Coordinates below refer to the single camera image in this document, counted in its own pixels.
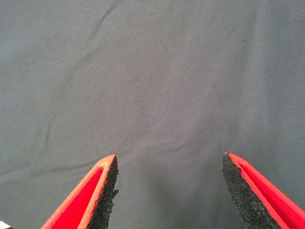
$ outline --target red and black foam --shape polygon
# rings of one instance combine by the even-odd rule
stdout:
[[[100,160],[41,229],[107,229],[117,174],[115,155]]]
[[[222,171],[245,229],[305,229],[305,212],[248,162],[225,153]]]

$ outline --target black foam edge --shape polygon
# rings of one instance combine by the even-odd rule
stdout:
[[[112,207],[114,206],[112,199],[119,192],[118,190],[114,190],[118,172],[118,163],[115,156],[112,164],[110,165],[106,183],[97,201],[96,207],[93,210],[93,214],[88,223],[87,229],[108,228],[110,213],[112,212]]]
[[[223,157],[222,171],[239,220],[245,229],[281,228],[270,216],[260,198],[243,179],[241,169],[233,163],[228,154]]]

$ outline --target red surface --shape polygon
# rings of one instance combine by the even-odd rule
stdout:
[[[107,181],[115,155],[99,161],[41,229],[85,229]]]
[[[247,161],[229,153],[251,190],[261,199],[272,218],[283,229],[305,229],[305,212],[261,175]]]

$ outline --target gray cloth surface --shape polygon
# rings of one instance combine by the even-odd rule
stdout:
[[[110,154],[110,229],[241,228],[225,151],[305,209],[304,63],[304,0],[2,1],[0,220],[39,228]]]

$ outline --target pointed tip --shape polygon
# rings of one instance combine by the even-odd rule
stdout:
[[[111,154],[109,156],[106,156],[104,158],[102,158],[100,161],[98,161],[96,164],[100,165],[100,166],[104,166],[104,165],[110,165],[112,164],[112,162],[116,159],[116,155],[115,154]]]

